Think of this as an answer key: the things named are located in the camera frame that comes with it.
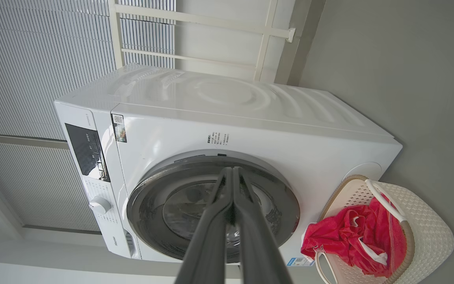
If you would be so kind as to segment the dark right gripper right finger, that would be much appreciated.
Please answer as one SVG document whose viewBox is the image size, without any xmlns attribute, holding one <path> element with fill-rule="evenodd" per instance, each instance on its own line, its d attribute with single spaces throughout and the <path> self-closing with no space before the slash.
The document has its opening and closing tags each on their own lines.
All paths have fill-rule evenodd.
<svg viewBox="0 0 454 284">
<path fill-rule="evenodd" d="M 241 167 L 233 169 L 233 209 L 240 232 L 242 283 L 291 284 L 275 237 Z"/>
</svg>

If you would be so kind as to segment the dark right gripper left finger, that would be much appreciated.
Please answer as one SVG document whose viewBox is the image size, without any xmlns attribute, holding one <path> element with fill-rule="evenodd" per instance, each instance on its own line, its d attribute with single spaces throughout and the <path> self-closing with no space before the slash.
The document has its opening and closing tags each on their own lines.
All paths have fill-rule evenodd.
<svg viewBox="0 0 454 284">
<path fill-rule="evenodd" d="M 234 169 L 224 168 L 200 218 L 176 284 L 224 284 L 226 234 L 234 219 Z"/>
</svg>

